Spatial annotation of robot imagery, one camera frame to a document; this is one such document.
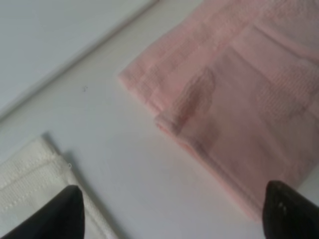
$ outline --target black object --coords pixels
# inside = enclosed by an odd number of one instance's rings
[[[68,186],[2,239],[83,239],[84,218],[82,192]]]
[[[271,181],[263,226],[266,239],[319,239],[319,208],[288,185]]]

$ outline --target white fabric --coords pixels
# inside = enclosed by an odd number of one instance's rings
[[[17,227],[67,185],[78,185],[68,164],[42,138],[0,165],[0,237]],[[83,192],[85,239],[116,239],[110,226]]]

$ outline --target towel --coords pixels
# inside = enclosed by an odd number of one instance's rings
[[[120,80],[254,219],[318,163],[319,0],[206,0]]]
[[[85,239],[117,239],[74,177],[68,164],[42,138],[0,165],[0,237],[20,225],[68,185],[83,194]]]

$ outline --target pink towel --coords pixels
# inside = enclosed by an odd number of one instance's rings
[[[206,0],[120,75],[252,217],[319,160],[319,0]]]

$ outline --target fabric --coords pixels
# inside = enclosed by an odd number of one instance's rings
[[[120,80],[260,219],[318,163],[318,65],[319,0],[206,0]]]
[[[68,185],[81,188],[85,239],[116,239],[74,177],[71,165],[39,138],[0,165],[0,237],[20,225]]]

